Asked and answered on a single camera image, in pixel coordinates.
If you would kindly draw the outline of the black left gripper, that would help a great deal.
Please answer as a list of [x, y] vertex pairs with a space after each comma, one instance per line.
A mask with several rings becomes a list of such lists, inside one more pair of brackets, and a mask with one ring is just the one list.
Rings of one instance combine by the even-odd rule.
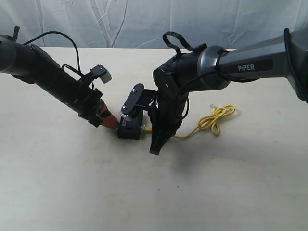
[[73, 100], [72, 109], [95, 127], [104, 126], [116, 130], [119, 121], [101, 99], [102, 95], [98, 89], [82, 88]]

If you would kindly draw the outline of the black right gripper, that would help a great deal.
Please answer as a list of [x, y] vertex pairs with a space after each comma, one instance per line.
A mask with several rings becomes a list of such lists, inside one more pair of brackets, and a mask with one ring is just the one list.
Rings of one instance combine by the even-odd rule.
[[151, 117], [152, 134], [149, 152], [159, 155], [166, 142], [172, 138], [182, 124], [182, 113], [186, 105], [189, 93], [177, 93], [171, 96], [166, 95], [161, 90], [156, 95], [157, 109], [155, 115]]

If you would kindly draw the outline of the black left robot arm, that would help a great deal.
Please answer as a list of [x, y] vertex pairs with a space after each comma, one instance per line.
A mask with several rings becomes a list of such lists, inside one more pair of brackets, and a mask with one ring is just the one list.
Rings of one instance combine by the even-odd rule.
[[116, 130], [119, 121], [102, 99], [102, 92], [92, 85], [98, 78], [108, 83], [112, 79], [109, 71], [98, 64], [83, 74], [80, 68], [59, 65], [31, 40], [18, 43], [19, 29], [16, 26], [13, 35], [0, 37], [1, 73], [27, 84], [36, 84], [95, 127]]

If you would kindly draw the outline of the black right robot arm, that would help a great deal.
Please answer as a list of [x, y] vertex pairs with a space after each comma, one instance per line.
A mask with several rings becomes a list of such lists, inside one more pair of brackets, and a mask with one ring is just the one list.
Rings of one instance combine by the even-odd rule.
[[157, 111], [151, 119], [150, 153], [158, 155], [182, 124], [190, 92], [221, 90], [231, 82], [285, 78], [298, 98], [308, 99], [308, 32], [281, 36], [232, 51], [201, 45], [178, 52], [153, 71]]

